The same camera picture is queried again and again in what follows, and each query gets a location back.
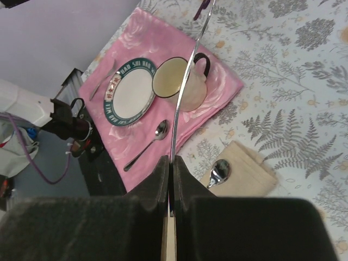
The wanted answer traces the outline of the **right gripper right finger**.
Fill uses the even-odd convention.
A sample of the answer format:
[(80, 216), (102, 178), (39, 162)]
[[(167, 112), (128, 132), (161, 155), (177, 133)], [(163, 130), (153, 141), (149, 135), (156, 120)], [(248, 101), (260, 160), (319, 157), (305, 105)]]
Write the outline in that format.
[(217, 197), (177, 156), (177, 260), (337, 260), (317, 209), (300, 198)]

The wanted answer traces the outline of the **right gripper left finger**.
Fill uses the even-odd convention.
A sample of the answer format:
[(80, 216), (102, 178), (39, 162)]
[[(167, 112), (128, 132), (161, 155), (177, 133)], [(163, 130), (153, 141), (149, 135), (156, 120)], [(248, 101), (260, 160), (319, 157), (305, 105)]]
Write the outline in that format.
[(169, 158), (123, 196), (31, 198), (1, 221), (1, 260), (164, 260)]

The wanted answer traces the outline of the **beige linen napkin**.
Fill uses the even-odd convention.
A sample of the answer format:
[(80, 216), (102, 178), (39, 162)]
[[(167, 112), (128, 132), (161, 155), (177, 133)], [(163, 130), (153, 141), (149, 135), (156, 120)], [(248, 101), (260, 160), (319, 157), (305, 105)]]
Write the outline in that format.
[(278, 183), (275, 173), (263, 163), (256, 151), (245, 147), (238, 141), (231, 141), (217, 159), (225, 159), (230, 164), (229, 178), (222, 184), (206, 189), (209, 183), (209, 171), (201, 179), (196, 179), (188, 170), (184, 161), (177, 168), (175, 177), (192, 195), (217, 197), (264, 197)]

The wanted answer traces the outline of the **silver fork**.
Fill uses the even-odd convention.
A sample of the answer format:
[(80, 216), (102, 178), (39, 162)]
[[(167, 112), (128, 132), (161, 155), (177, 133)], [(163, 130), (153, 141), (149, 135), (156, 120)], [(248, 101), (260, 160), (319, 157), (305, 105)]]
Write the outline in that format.
[(183, 76), (183, 79), (182, 79), (182, 83), (181, 83), (181, 87), (180, 87), (180, 90), (179, 90), (179, 95), (178, 95), (178, 100), (177, 100), (177, 104), (176, 104), (176, 110), (175, 110), (175, 115), (174, 115), (174, 119), (173, 119), (173, 124), (172, 124), (172, 139), (171, 139), (171, 151), (170, 151), (170, 164), (172, 165), (173, 162), (174, 162), (174, 159), (175, 159), (175, 154), (176, 154), (176, 141), (177, 141), (177, 129), (178, 129), (178, 120), (179, 120), (179, 111), (180, 111), (180, 107), (181, 107), (181, 101), (182, 101), (182, 98), (183, 98), (183, 94), (184, 94), (184, 89), (185, 89), (185, 86), (187, 84), (187, 81), (189, 79), (189, 74), (190, 74), (190, 71), (191, 71), (191, 67), (192, 67), (192, 63), (194, 61), (194, 57), (197, 53), (197, 50), (199, 48), (199, 45), (200, 45), (200, 41), (202, 40), (203, 38), (203, 35), (204, 35), (204, 32), (206, 31), (206, 28), (207, 28), (207, 25), (209, 23), (209, 20), (210, 20), (210, 17), (212, 15), (212, 12), (213, 12), (213, 8), (214, 8), (214, 5), (216, 3), (216, 0), (213, 0), (213, 1), (210, 1), (211, 4), (211, 7), (210, 7), (210, 10), (209, 10), (209, 13), (205, 19), (205, 22), (204, 22), (204, 25), (200, 31), (200, 34), (198, 35), (196, 41), (195, 41), (195, 46), (191, 52), (191, 55), (189, 57), (189, 60), (188, 60), (188, 64), (186, 66), (186, 69), (185, 69), (185, 73), (184, 73), (184, 76)]

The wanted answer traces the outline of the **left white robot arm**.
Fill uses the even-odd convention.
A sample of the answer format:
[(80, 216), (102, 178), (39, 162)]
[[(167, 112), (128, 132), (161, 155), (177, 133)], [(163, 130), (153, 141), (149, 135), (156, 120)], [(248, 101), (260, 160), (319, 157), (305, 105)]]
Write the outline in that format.
[(24, 120), (62, 140), (84, 141), (92, 133), (92, 123), (74, 117), (72, 105), (23, 89), (1, 80), (1, 114)]

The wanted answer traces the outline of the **white plate teal rim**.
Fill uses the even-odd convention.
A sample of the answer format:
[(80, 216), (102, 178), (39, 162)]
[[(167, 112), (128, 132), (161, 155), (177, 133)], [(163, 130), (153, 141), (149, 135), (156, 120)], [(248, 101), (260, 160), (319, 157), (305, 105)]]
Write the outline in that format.
[(152, 81), (156, 70), (151, 60), (135, 58), (116, 71), (108, 83), (103, 101), (109, 123), (125, 127), (145, 115), (154, 100)]

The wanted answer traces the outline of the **floral tablecloth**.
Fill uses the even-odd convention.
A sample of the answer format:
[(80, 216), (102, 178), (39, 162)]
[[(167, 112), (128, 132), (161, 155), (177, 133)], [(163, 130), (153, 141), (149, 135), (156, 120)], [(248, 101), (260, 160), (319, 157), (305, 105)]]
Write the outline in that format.
[(202, 177), (231, 140), (260, 152), (275, 196), (312, 201), (347, 260), (347, 1), (218, 1), (204, 45), (244, 81), (183, 148)]

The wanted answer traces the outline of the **purple plastic spoon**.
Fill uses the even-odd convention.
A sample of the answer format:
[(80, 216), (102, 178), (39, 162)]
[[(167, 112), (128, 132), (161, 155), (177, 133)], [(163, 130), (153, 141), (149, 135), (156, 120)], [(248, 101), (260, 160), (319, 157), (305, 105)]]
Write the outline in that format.
[(203, 0), (202, 1), (200, 7), (198, 8), (198, 10), (193, 18), (194, 21), (196, 21), (199, 18), (202, 10), (205, 10), (207, 8), (207, 6), (209, 5), (209, 3), (210, 3), (210, 0)]

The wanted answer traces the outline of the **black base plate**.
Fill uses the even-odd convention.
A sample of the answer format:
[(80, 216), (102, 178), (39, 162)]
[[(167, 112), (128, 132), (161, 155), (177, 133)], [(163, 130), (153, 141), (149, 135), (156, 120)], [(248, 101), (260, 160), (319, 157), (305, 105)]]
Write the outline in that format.
[(120, 174), (105, 149), (99, 133), (94, 129), (86, 141), (80, 141), (78, 157), (90, 196), (123, 196), (126, 188)]

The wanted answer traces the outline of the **aluminium frame rail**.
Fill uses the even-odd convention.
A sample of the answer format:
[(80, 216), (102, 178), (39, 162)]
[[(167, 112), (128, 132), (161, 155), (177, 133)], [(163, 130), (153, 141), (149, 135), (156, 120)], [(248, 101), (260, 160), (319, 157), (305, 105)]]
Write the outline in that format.
[(66, 103), (70, 103), (73, 99), (78, 98), (78, 90), (83, 84), (81, 76), (82, 71), (79, 69), (73, 69), (68, 77), (64, 80), (55, 98)]

